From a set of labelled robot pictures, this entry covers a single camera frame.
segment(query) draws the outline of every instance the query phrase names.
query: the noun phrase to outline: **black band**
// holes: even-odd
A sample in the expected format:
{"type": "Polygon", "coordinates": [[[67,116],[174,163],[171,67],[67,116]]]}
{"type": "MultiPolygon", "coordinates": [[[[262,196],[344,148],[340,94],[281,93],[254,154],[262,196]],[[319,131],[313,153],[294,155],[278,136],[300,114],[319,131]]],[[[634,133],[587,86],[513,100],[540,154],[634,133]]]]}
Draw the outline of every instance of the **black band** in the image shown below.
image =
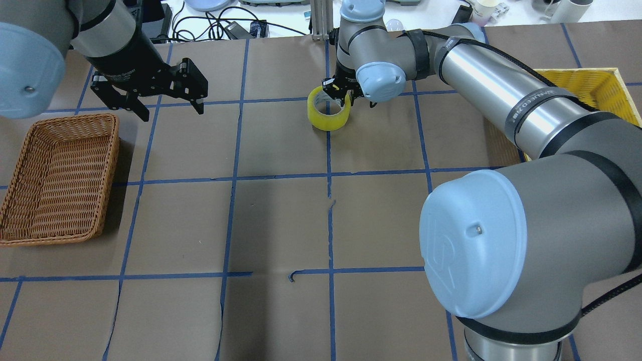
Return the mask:
{"type": "Polygon", "coordinates": [[[428,50],[428,43],[426,36],[420,29],[407,31],[406,34],[415,48],[415,69],[417,76],[414,80],[421,80],[428,77],[430,71],[430,53],[428,50]]]}
{"type": "Polygon", "coordinates": [[[509,344],[539,345],[559,340],[562,337],[568,335],[575,329],[575,326],[577,326],[577,324],[580,322],[581,317],[582,312],[578,312],[577,316],[575,316],[575,318],[571,322],[563,325],[562,327],[556,328],[551,331],[536,333],[502,331],[490,326],[486,326],[473,319],[465,319],[463,317],[457,317],[457,319],[462,324],[464,324],[464,326],[491,340],[497,340],[509,344]]]}
{"type": "Polygon", "coordinates": [[[540,158],[547,157],[557,153],[560,148],[571,139],[575,134],[579,133],[585,128],[590,127],[591,125],[601,122],[607,119],[617,119],[618,116],[609,113],[609,112],[597,112],[591,113],[589,115],[583,116],[580,119],[572,122],[567,125],[566,128],[562,129],[550,142],[544,147],[542,154],[539,155],[540,158]]]}
{"type": "Polygon", "coordinates": [[[343,46],[341,46],[341,42],[340,41],[338,41],[336,43],[337,43],[337,45],[339,45],[339,49],[341,49],[341,51],[343,51],[346,55],[350,55],[350,53],[346,49],[344,49],[343,46]]]}
{"type": "Polygon", "coordinates": [[[361,28],[357,30],[356,33],[352,34],[352,37],[350,38],[350,40],[348,40],[348,49],[350,49],[350,44],[352,44],[352,41],[354,40],[354,38],[359,36],[359,34],[363,33],[364,31],[373,30],[373,29],[381,29],[385,32],[388,32],[388,30],[381,25],[370,25],[370,26],[366,26],[365,28],[361,28]]]}
{"type": "Polygon", "coordinates": [[[448,84],[448,82],[444,79],[444,75],[441,71],[442,66],[444,65],[444,60],[446,59],[446,55],[448,55],[455,46],[459,45],[460,41],[462,41],[460,37],[450,37],[446,40],[444,46],[437,50],[437,56],[435,57],[435,59],[439,61],[439,70],[437,71],[437,74],[445,84],[448,84]]]}
{"type": "Polygon", "coordinates": [[[546,87],[538,89],[521,98],[520,101],[508,112],[504,123],[504,133],[511,136],[511,141],[516,143],[517,132],[528,115],[538,106],[554,98],[576,98],[571,92],[560,87],[546,87]]]}
{"type": "Polygon", "coordinates": [[[593,164],[613,182],[629,208],[635,232],[635,248],[629,265],[622,273],[630,272],[642,264],[642,195],[629,176],[608,158],[585,150],[574,150],[565,154],[574,155],[593,164]]]}
{"type": "Polygon", "coordinates": [[[86,23],[80,26],[80,31],[89,30],[94,26],[103,22],[103,20],[105,20],[109,16],[109,14],[112,13],[115,6],[116,6],[116,0],[110,0],[109,4],[107,4],[107,7],[103,10],[103,12],[98,14],[97,17],[91,19],[90,21],[87,21],[86,23]]]}

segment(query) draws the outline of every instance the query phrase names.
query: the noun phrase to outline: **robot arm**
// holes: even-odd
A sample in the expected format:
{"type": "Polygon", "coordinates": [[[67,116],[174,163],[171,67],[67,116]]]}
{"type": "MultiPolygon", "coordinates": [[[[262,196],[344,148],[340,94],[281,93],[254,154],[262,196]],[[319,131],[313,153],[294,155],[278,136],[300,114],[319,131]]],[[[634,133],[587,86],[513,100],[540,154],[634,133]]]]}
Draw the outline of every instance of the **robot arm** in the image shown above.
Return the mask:
{"type": "Polygon", "coordinates": [[[165,94],[203,114],[207,79],[189,58],[167,65],[121,0],[7,0],[0,3],[0,115],[27,118],[46,110],[70,44],[97,70],[91,89],[110,109],[132,110],[147,121],[138,97],[165,94]]]}
{"type": "Polygon", "coordinates": [[[391,39],[383,11],[344,0],[325,91],[386,101],[439,75],[535,159],[439,186],[421,213],[421,252],[471,360],[558,360],[584,287],[642,262],[642,160],[630,151],[640,128],[471,40],[474,27],[391,39]]]}

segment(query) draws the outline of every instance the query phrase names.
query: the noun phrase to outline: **metal post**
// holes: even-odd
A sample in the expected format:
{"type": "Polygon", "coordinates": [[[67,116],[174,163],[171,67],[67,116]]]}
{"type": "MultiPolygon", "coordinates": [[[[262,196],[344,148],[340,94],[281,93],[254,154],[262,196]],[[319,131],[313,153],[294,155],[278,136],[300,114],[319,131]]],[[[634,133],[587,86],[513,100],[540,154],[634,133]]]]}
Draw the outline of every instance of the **metal post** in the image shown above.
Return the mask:
{"type": "Polygon", "coordinates": [[[310,0],[312,40],[325,41],[334,27],[332,0],[310,0]]]}

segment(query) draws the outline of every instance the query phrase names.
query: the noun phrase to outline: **light blue joint cover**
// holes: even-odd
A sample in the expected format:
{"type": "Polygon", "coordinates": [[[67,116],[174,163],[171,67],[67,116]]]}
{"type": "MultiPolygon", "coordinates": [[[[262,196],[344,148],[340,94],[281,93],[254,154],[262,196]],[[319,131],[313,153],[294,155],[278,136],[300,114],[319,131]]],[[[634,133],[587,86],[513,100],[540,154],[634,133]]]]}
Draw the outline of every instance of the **light blue joint cover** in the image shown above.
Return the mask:
{"type": "Polygon", "coordinates": [[[370,62],[357,69],[357,81],[366,99],[379,103],[395,98],[406,87],[406,74],[388,62],[370,62]]]}
{"type": "Polygon", "coordinates": [[[419,221],[424,269],[452,314],[480,319],[515,290],[526,257],[526,215],[517,190],[492,170],[437,187],[419,221]]]}
{"type": "Polygon", "coordinates": [[[484,42],[488,44],[488,39],[486,39],[486,34],[484,34],[484,32],[482,31],[482,28],[479,25],[475,24],[474,22],[462,22],[460,24],[453,24],[453,25],[463,26],[473,34],[473,37],[475,38],[475,40],[477,40],[478,42],[484,42]]]}
{"type": "Polygon", "coordinates": [[[385,0],[343,0],[341,16],[352,22],[371,22],[383,16],[385,0]]]}
{"type": "Polygon", "coordinates": [[[30,118],[44,112],[64,75],[65,59],[50,41],[0,22],[0,116],[30,118]]]}

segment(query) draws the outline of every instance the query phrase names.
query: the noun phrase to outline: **black cable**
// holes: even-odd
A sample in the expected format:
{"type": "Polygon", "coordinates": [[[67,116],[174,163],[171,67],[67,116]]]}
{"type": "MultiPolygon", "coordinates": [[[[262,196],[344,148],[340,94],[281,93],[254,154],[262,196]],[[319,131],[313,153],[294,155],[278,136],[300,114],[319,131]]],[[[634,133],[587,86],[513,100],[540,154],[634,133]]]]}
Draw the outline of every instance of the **black cable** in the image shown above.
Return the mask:
{"type": "Polygon", "coordinates": [[[612,290],[608,291],[604,295],[601,295],[595,301],[589,303],[582,309],[582,317],[586,316],[589,312],[595,310],[596,308],[600,307],[607,301],[619,296],[620,294],[630,290],[631,288],[639,285],[642,283],[642,274],[638,274],[637,276],[633,277],[632,279],[622,283],[620,286],[617,286],[616,288],[613,288],[612,290]]]}
{"type": "Polygon", "coordinates": [[[223,13],[226,12],[227,10],[230,10],[230,9],[243,10],[244,12],[249,13],[254,18],[254,20],[259,20],[259,18],[256,17],[256,15],[253,12],[251,12],[250,10],[247,10],[246,8],[242,8],[240,6],[228,6],[228,7],[224,8],[223,10],[221,10],[220,13],[218,13],[218,18],[221,19],[223,17],[223,13]]]}
{"type": "MultiPolygon", "coordinates": [[[[221,21],[223,21],[223,20],[230,20],[230,21],[255,21],[255,19],[230,19],[230,18],[225,18],[225,19],[220,19],[220,20],[221,20],[221,21]]],[[[287,27],[287,26],[283,26],[283,25],[279,25],[279,24],[274,24],[273,22],[268,22],[268,21],[263,21],[263,20],[257,20],[257,21],[260,21],[260,22],[262,22],[262,23],[264,23],[264,24],[268,24],[268,25],[276,26],[276,27],[279,27],[279,28],[284,28],[285,30],[294,31],[295,33],[298,33],[298,34],[301,34],[301,35],[307,35],[306,33],[303,33],[303,32],[301,32],[301,31],[299,31],[299,30],[296,30],[296,29],[293,29],[293,28],[289,28],[289,27],[287,27]]]]}
{"type": "Polygon", "coordinates": [[[184,5],[185,5],[185,3],[183,3],[183,7],[176,13],[176,15],[174,15],[174,18],[173,18],[173,21],[172,21],[172,23],[173,23],[173,26],[172,26],[172,37],[167,37],[166,39],[168,39],[168,40],[170,40],[170,39],[180,39],[181,37],[183,38],[183,39],[181,39],[181,42],[203,41],[203,40],[221,40],[223,38],[223,35],[224,35],[222,22],[226,22],[227,24],[230,24],[231,21],[260,21],[260,22],[262,22],[264,24],[276,26],[278,28],[283,28],[285,30],[290,30],[290,31],[298,33],[300,35],[307,35],[306,33],[303,33],[301,31],[293,29],[293,28],[289,28],[287,26],[283,26],[283,25],[280,25],[280,24],[275,24],[273,22],[259,20],[259,18],[256,16],[256,14],[254,14],[250,10],[247,10],[247,9],[242,8],[240,6],[228,6],[228,7],[224,8],[223,10],[221,10],[221,12],[219,13],[218,17],[213,15],[210,12],[205,12],[205,16],[192,16],[192,15],[190,15],[190,16],[183,17],[183,18],[179,19],[178,21],[176,21],[176,18],[178,17],[178,14],[184,9],[184,5]],[[253,19],[248,19],[248,18],[224,18],[224,17],[221,16],[223,13],[225,13],[227,10],[230,10],[230,9],[243,10],[244,12],[249,13],[253,17],[253,19]],[[184,20],[187,20],[187,19],[203,19],[203,20],[207,20],[207,22],[209,23],[209,26],[199,36],[194,35],[194,33],[192,33],[189,30],[177,30],[177,28],[180,25],[180,23],[182,21],[184,21],[184,20]],[[191,38],[188,38],[186,35],[183,35],[183,33],[188,34],[191,38]],[[208,39],[199,39],[200,37],[202,37],[206,33],[208,34],[208,39]]]}

